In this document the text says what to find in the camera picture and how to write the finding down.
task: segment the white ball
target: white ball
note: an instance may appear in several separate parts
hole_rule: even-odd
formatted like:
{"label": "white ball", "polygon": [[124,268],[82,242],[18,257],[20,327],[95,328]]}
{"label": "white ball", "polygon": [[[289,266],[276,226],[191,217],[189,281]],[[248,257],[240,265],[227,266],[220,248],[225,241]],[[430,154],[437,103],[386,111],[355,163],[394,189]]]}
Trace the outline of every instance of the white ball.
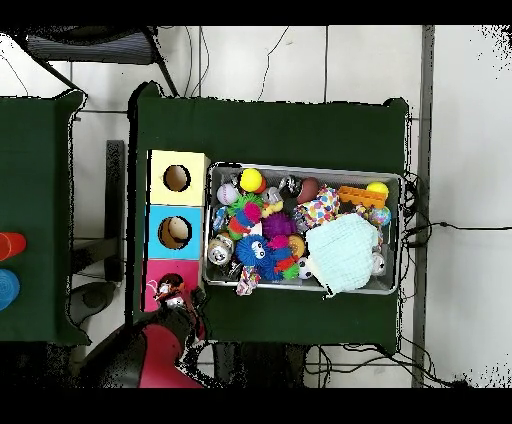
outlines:
{"label": "white ball", "polygon": [[223,205],[231,205],[238,197],[238,191],[233,184],[222,184],[217,190],[217,199]]}
{"label": "white ball", "polygon": [[313,276],[313,273],[308,267],[308,258],[300,258],[297,264],[299,265],[299,278],[301,280],[307,280]]}

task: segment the blue fuzzy toy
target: blue fuzzy toy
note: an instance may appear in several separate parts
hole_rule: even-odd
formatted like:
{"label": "blue fuzzy toy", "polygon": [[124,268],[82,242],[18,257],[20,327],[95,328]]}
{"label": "blue fuzzy toy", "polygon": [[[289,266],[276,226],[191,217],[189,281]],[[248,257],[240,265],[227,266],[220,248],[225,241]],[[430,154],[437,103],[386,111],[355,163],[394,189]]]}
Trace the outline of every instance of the blue fuzzy toy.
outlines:
{"label": "blue fuzzy toy", "polygon": [[275,272],[276,258],[267,241],[260,235],[250,234],[236,245],[236,256],[245,266],[254,266],[262,278],[269,281],[283,279],[281,272]]}

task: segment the pink box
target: pink box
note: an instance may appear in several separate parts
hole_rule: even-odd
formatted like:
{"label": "pink box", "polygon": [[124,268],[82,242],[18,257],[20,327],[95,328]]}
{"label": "pink box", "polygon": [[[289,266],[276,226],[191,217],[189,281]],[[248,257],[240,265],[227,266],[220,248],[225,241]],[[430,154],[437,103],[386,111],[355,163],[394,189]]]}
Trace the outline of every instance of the pink box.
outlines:
{"label": "pink box", "polygon": [[145,305],[143,312],[152,312],[158,309],[158,304],[153,296],[156,293],[156,285],[165,274],[179,274],[185,282],[185,292],[190,294],[199,284],[199,261],[184,259],[149,259],[146,273]]}

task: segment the yellow ball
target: yellow ball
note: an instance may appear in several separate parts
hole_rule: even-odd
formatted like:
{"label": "yellow ball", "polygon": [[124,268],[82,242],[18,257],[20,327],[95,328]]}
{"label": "yellow ball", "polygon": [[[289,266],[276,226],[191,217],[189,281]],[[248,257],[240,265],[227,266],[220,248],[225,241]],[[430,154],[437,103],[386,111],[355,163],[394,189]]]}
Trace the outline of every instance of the yellow ball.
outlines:
{"label": "yellow ball", "polygon": [[254,168],[247,168],[242,172],[242,178],[240,179],[240,187],[245,191],[256,191],[260,188],[263,182],[263,177],[260,172]]}
{"label": "yellow ball", "polygon": [[387,188],[386,184],[381,183],[381,182],[374,182],[374,183],[368,184],[368,186],[366,187],[366,190],[375,191],[377,193],[384,193],[386,195],[386,199],[388,198],[388,195],[389,195],[389,189]]}

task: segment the dark green cloth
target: dark green cloth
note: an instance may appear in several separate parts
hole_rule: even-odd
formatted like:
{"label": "dark green cloth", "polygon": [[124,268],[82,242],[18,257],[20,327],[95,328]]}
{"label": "dark green cloth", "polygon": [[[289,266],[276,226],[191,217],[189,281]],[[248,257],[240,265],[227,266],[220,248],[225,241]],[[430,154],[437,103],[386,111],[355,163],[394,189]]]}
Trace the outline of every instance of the dark green cloth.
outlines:
{"label": "dark green cloth", "polygon": [[66,315],[70,272],[68,129],[80,92],[55,99],[0,98],[0,231],[19,232],[26,250],[0,262],[20,294],[0,311],[0,340],[86,344]]}
{"label": "dark green cloth", "polygon": [[[402,174],[407,104],[245,103],[161,98],[155,84],[138,110],[135,275],[141,275],[147,150],[204,152],[212,162],[376,171]],[[135,315],[140,316],[135,279]],[[218,341],[378,343],[396,349],[397,293],[338,294],[207,286],[208,338]]]}

